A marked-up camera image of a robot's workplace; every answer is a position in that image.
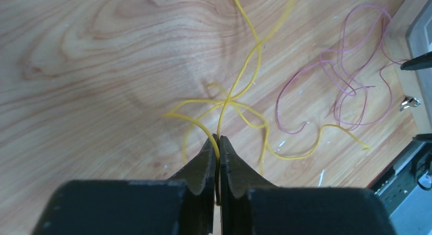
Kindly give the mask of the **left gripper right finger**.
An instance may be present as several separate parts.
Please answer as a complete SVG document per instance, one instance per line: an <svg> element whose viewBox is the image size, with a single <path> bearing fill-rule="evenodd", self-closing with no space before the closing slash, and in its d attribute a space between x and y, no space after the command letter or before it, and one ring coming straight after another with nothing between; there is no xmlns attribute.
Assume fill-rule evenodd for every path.
<svg viewBox="0 0 432 235"><path fill-rule="evenodd" d="M285 188L220 137L222 234L395 234L379 198L361 188Z"/></svg>

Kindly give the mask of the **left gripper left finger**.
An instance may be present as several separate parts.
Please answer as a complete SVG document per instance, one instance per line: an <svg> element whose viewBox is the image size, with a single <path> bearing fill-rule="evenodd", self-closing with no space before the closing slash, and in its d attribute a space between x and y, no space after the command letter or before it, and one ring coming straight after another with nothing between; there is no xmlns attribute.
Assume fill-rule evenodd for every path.
<svg viewBox="0 0 432 235"><path fill-rule="evenodd" d="M217 159L211 139L165 180L77 179L50 196L33 234L211 234Z"/></svg>

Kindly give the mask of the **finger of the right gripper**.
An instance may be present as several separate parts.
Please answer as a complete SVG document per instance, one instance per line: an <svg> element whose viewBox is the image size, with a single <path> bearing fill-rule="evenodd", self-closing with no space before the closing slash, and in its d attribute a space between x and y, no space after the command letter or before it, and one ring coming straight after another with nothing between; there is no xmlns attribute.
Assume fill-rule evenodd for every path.
<svg viewBox="0 0 432 235"><path fill-rule="evenodd" d="M431 143L432 142L432 133L418 134L415 137L413 137L413 141Z"/></svg>
<svg viewBox="0 0 432 235"><path fill-rule="evenodd" d="M406 71L415 71L432 68L432 52L427 52L421 56L415 57L401 64L400 69Z"/></svg>

